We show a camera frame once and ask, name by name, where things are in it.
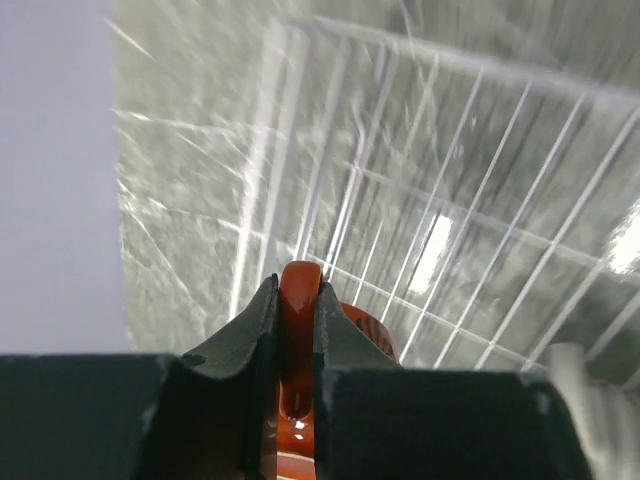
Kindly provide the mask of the orange ceramic mug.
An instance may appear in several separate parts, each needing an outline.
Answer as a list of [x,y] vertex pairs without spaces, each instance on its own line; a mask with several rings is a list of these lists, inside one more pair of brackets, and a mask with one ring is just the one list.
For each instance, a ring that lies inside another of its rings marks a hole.
[[398,431],[384,418],[388,379],[400,368],[387,330],[340,302],[308,261],[284,267],[278,312],[278,474],[401,478]]

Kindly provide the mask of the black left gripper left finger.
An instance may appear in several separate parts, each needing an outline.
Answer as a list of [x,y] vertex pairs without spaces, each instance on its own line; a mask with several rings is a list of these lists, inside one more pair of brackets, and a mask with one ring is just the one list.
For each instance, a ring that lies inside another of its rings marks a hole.
[[273,479],[276,277],[191,351],[5,355],[5,479]]

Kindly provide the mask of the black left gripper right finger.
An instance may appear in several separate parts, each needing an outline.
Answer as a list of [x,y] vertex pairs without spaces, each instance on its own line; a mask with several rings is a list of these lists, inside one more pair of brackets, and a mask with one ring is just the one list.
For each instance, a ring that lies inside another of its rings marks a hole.
[[314,320],[321,479],[588,479],[569,411],[514,371],[405,369],[344,313],[328,283]]

